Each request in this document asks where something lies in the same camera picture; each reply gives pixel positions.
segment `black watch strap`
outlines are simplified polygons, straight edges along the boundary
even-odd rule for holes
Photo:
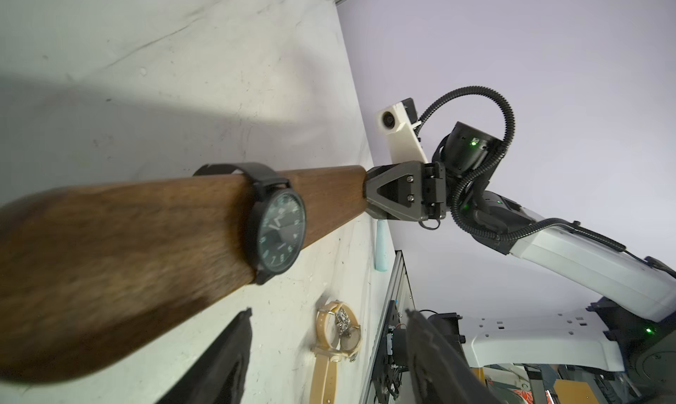
[[[207,163],[202,165],[193,176],[202,175],[224,175],[240,170],[251,180],[258,199],[263,200],[267,196],[268,187],[279,184],[286,184],[288,188],[292,187],[288,178],[276,173],[272,168],[258,162],[243,163]]]

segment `wristwatch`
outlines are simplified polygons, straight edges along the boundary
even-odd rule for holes
[[[362,345],[362,327],[350,306],[341,301],[331,301],[317,310],[315,328],[317,345],[312,349],[315,362],[309,404],[334,404],[338,363],[343,359],[352,362],[357,358]],[[337,334],[337,338],[330,338],[327,331]]]
[[[254,206],[244,230],[242,244],[261,285],[286,272],[298,258],[306,231],[303,199],[292,183],[257,162],[216,163],[202,166],[193,176],[217,175],[240,170],[251,181]]]

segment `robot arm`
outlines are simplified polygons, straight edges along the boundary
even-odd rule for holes
[[[505,138],[458,122],[428,163],[417,137],[422,125],[444,103],[464,95],[483,95],[500,106],[507,126]],[[387,139],[393,165],[368,174],[366,192],[372,216],[441,223],[448,210],[461,229],[482,244],[544,266],[632,314],[660,322],[676,311],[676,278],[666,265],[649,257],[639,259],[624,245],[579,222],[544,219],[486,191],[514,136],[511,107],[494,90],[454,90],[432,104],[419,121],[413,100],[406,99],[380,111],[376,123]]]

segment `black wristwatch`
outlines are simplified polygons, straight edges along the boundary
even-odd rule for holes
[[[253,187],[251,208],[242,244],[256,270],[256,283],[264,284],[286,272],[298,258],[305,240],[306,216],[303,199],[292,183],[257,162],[216,163],[199,168],[193,176],[243,172]]]

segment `white wall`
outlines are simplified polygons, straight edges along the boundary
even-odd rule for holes
[[[340,140],[361,118],[333,0],[314,1],[0,0],[0,204],[367,155]]]
[[[472,84],[500,91],[517,134],[489,190],[672,266],[676,240],[676,0],[348,0],[339,6],[373,159],[373,116],[412,96],[421,113]],[[421,131],[428,156],[455,121],[502,138],[481,97],[445,105]],[[586,306],[598,295],[441,229],[391,223],[419,308],[481,316]]]

